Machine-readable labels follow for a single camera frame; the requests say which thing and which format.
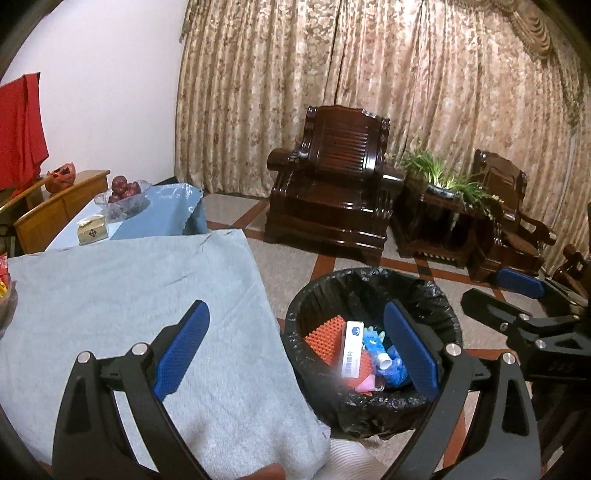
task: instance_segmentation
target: green plant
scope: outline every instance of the green plant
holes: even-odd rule
[[[480,208],[488,213],[486,201],[492,196],[482,188],[482,185],[466,175],[448,171],[443,161],[433,157],[429,152],[425,150],[405,152],[402,157],[402,166],[409,172],[424,176],[427,182],[438,188],[459,193],[466,205]]]

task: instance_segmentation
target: red plastic bag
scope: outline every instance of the red plastic bag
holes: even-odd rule
[[[49,179],[45,184],[45,189],[53,195],[74,185],[76,169],[73,163],[66,163],[54,171],[48,171],[47,175]]]
[[[0,338],[4,329],[12,320],[12,315],[17,306],[17,291],[11,281],[8,273],[8,255],[6,253],[0,255],[0,280],[6,286],[6,291],[2,289],[2,296],[0,297]]]

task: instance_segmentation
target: orange mesh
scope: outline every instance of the orange mesh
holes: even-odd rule
[[[333,368],[338,368],[341,360],[340,346],[345,323],[343,317],[338,315],[328,322],[324,322],[304,338],[316,355],[324,360],[324,363]],[[355,388],[372,373],[374,373],[374,369],[371,366],[371,357],[363,350],[361,352],[359,378],[347,378],[343,379],[343,381],[348,387]]]

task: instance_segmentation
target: red cloth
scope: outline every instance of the red cloth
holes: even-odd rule
[[[27,188],[48,156],[39,109],[39,74],[23,75],[0,87],[0,189]]]

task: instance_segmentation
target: white wall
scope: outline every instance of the white wall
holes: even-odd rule
[[[46,172],[157,182],[174,174],[174,117],[187,0],[64,0],[31,33],[1,83],[41,72]]]

